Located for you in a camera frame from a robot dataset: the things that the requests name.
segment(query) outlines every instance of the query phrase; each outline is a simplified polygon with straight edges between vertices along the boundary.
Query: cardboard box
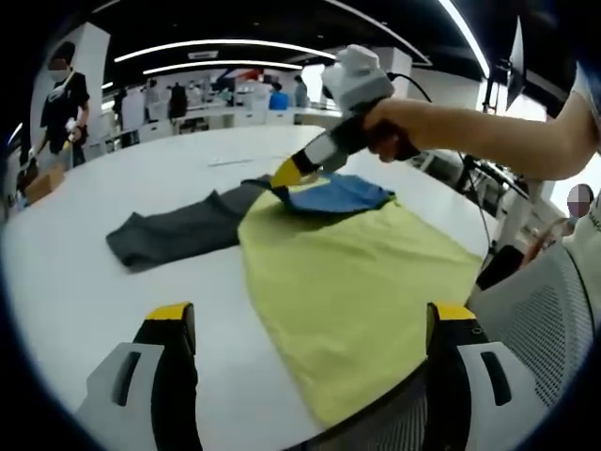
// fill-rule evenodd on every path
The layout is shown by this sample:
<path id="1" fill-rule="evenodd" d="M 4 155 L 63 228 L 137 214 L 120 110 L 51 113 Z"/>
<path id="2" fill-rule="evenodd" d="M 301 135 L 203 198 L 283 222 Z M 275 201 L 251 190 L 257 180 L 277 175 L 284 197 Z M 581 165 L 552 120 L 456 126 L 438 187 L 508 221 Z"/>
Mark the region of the cardboard box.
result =
<path id="1" fill-rule="evenodd" d="M 29 201 L 29 205 L 35 204 L 42 197 L 45 197 L 54 191 L 64 178 L 65 168 L 62 164 L 57 164 L 50 171 L 37 177 L 27 188 L 25 188 L 25 196 Z"/>

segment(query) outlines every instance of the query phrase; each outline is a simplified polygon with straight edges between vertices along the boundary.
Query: black t-shirt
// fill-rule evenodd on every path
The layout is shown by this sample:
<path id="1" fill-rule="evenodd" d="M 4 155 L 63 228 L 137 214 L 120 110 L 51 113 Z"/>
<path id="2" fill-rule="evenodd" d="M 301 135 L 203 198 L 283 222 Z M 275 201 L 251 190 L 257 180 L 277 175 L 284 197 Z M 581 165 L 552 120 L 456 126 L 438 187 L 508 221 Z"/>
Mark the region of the black t-shirt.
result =
<path id="1" fill-rule="evenodd" d="M 79 108 L 84 108 L 89 98 L 85 85 L 85 75 L 79 72 L 73 74 L 59 98 L 54 101 L 49 101 L 46 98 L 39 125 L 47 128 L 46 132 L 52 153 L 60 151 L 68 135 L 65 125 L 71 117 L 77 119 Z"/>

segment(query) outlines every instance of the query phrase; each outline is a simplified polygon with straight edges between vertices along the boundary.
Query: blue object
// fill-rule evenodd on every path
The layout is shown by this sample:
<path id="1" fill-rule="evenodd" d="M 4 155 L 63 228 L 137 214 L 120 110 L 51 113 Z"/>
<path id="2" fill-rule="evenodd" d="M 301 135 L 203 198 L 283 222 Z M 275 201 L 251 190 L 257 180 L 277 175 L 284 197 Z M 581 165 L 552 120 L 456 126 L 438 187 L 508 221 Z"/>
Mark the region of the blue object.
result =
<path id="1" fill-rule="evenodd" d="M 357 176 L 339 174 L 320 174 L 330 183 L 290 193 L 286 187 L 271 188 L 268 181 L 244 180 L 277 195 L 287 206 L 296 211 L 311 213 L 359 213 L 379 209 L 387 203 L 392 192 L 374 185 Z"/>
<path id="2" fill-rule="evenodd" d="M 284 92 L 272 92 L 270 97 L 270 110 L 284 111 L 288 109 L 288 96 Z"/>

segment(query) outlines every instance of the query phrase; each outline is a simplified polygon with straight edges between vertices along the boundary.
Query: gray mesh fabric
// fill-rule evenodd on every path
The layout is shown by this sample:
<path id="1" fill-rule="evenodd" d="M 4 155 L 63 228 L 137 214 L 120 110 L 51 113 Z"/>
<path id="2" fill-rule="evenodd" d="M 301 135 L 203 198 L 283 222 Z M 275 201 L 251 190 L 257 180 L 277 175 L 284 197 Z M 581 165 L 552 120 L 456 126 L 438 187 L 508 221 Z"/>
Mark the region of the gray mesh fabric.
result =
<path id="1" fill-rule="evenodd" d="M 427 419 L 422 376 L 396 387 L 335 434 L 288 451 L 420 451 Z"/>
<path id="2" fill-rule="evenodd" d="M 536 393 L 549 407 L 593 342 L 586 293 L 560 243 L 475 296 L 470 310 L 491 341 L 500 340 L 534 373 Z"/>

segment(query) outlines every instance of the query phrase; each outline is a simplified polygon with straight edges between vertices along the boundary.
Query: ceiling light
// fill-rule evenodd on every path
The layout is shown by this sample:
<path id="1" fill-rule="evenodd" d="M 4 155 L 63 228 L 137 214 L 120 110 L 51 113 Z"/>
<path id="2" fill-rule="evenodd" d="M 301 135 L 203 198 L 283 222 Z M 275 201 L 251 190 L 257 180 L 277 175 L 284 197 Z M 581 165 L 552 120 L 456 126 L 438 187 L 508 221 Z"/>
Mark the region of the ceiling light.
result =
<path id="1" fill-rule="evenodd" d="M 238 44 L 238 45 L 262 45 L 265 47 L 277 47 L 280 49 L 296 50 L 298 52 L 304 52 L 306 54 L 315 54 L 317 56 L 323 56 L 330 59 L 336 59 L 335 54 L 328 54 L 327 52 L 321 52 L 315 49 L 309 49 L 307 47 L 301 47 L 300 45 L 284 44 L 282 42 L 270 42 L 268 40 L 254 40 L 254 39 L 203 39 L 203 40 L 187 40 L 184 42 L 174 42 L 172 44 L 158 45 L 157 47 L 150 47 L 149 49 L 139 50 L 131 54 L 124 54 L 118 58 L 115 58 L 116 63 L 125 61 L 126 59 L 135 58 L 142 54 L 151 54 L 153 52 L 159 52 L 161 50 L 176 49 L 178 47 L 188 47 L 192 45 L 227 45 L 227 44 Z"/>
<path id="2" fill-rule="evenodd" d="M 466 21 L 463 19 L 463 17 L 461 17 L 461 14 L 459 14 L 459 11 L 455 7 L 455 5 L 453 5 L 451 0 L 439 0 L 439 2 L 442 5 L 442 7 L 446 9 L 447 13 L 451 16 L 451 19 L 453 19 L 453 22 L 455 22 L 457 28 L 459 28 L 459 31 L 461 32 L 465 40 L 468 42 L 468 45 L 471 47 L 471 50 L 476 56 L 478 64 L 480 65 L 480 69 L 482 69 L 482 73 L 484 74 L 485 78 L 488 78 L 490 76 L 490 67 L 486 62 L 485 54 L 480 49 L 480 46 L 478 45 L 476 38 L 471 33 L 471 30 L 466 24 Z"/>
<path id="3" fill-rule="evenodd" d="M 430 61 L 425 54 L 423 54 L 422 52 L 417 50 L 413 45 L 411 45 L 410 42 L 401 38 L 399 35 L 394 33 L 390 28 L 384 26 L 383 23 L 378 22 L 373 17 L 370 17 L 367 14 L 360 12 L 359 10 L 352 8 L 349 5 L 345 5 L 344 3 L 341 3 L 338 0 L 324 0 L 324 1 L 328 2 L 331 5 L 334 5 L 335 7 L 339 7 L 340 9 L 343 9 L 345 11 L 350 12 L 351 14 L 356 15 L 357 17 L 362 18 L 364 21 L 369 22 L 371 25 L 376 26 L 377 28 L 384 31 L 385 33 L 388 33 L 390 36 L 392 36 L 393 38 L 395 38 L 396 40 L 401 42 L 405 47 L 409 48 L 414 54 L 419 56 L 423 60 L 423 64 L 422 64 L 423 66 L 427 66 L 427 67 L 433 66 L 432 61 Z"/>
<path id="4" fill-rule="evenodd" d="M 9 137 L 8 142 L 7 142 L 7 146 L 10 144 L 10 142 L 14 139 L 14 137 L 17 135 L 18 132 L 21 131 L 21 129 L 23 128 L 23 123 L 20 123 L 17 128 L 15 129 L 15 131 L 12 133 L 12 135 Z"/>
<path id="5" fill-rule="evenodd" d="M 98 7 L 96 9 L 94 9 L 92 11 L 92 14 L 96 14 L 97 12 L 101 12 L 103 9 L 107 9 L 108 7 L 111 7 L 112 5 L 116 5 L 117 3 L 119 3 L 121 0 L 112 0 L 108 3 L 105 3 L 104 5 L 102 5 L 101 7 Z"/>
<path id="6" fill-rule="evenodd" d="M 165 72 L 166 70 L 196 68 L 199 66 L 268 66 L 272 68 L 283 68 L 292 70 L 301 70 L 302 66 L 287 63 L 274 63 L 269 61 L 253 61 L 251 59 L 227 59 L 222 61 L 198 61 L 195 63 L 176 64 L 174 66 L 165 66 L 164 68 L 150 69 L 142 72 L 144 75 L 151 73 Z"/>

